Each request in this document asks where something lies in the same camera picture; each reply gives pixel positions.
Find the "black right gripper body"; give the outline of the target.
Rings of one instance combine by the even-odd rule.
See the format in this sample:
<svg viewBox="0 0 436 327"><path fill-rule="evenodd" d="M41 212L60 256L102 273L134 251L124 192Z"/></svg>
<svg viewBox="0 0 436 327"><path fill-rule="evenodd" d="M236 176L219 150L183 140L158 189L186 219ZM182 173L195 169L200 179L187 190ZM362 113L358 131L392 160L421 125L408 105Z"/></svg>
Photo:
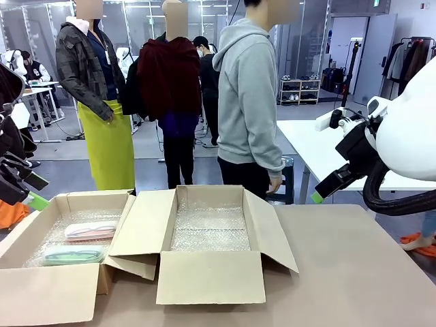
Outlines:
<svg viewBox="0 0 436 327"><path fill-rule="evenodd" d="M379 160L379 155L367 140L366 124L355 126L335 147L344 158L350 170L372 170Z"/></svg>

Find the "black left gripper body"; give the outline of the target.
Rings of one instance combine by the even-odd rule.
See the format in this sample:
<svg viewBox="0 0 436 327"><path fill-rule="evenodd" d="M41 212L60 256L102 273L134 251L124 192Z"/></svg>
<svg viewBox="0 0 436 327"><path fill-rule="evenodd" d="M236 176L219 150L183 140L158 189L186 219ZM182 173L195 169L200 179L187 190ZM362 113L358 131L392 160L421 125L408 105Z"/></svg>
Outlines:
<svg viewBox="0 0 436 327"><path fill-rule="evenodd" d="M1 200L9 205L26 200L29 190L24 185L24 180L30 173L30 167L26 163L2 160Z"/></svg>

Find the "person's right hand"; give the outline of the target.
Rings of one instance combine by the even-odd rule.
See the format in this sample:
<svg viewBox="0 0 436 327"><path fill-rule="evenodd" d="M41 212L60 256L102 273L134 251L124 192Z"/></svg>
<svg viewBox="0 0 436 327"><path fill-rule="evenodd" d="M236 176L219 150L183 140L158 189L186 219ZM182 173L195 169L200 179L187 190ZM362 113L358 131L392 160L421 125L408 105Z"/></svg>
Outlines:
<svg viewBox="0 0 436 327"><path fill-rule="evenodd" d="M270 177L270 186L267 191L267 194L276 193L279 190L280 186L282 185L283 177L281 174L274 175L274 176L270 175L269 177Z"/></svg>

